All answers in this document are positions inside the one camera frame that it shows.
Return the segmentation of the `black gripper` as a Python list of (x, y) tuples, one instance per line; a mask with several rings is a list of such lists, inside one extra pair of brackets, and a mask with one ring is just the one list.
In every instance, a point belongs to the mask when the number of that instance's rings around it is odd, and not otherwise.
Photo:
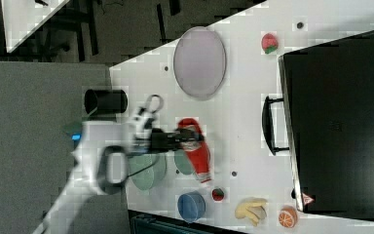
[[(186, 151), (194, 151), (201, 147), (205, 140), (202, 134), (189, 129), (179, 129), (176, 132), (176, 141)], [(148, 138), (135, 138), (132, 151), (138, 154), (156, 154), (175, 151), (177, 142), (174, 133), (165, 133), (161, 129), (154, 128)]]

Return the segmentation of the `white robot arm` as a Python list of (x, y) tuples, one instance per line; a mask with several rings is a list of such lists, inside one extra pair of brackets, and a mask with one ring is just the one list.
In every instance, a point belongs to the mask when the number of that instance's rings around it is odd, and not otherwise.
[(203, 142), (192, 129), (166, 133), (150, 121), (120, 124), (86, 121), (78, 145), (72, 151), (76, 165), (66, 185), (32, 234), (68, 234), (82, 206), (94, 196), (113, 195), (131, 176), (129, 158), (176, 151), (184, 143)]

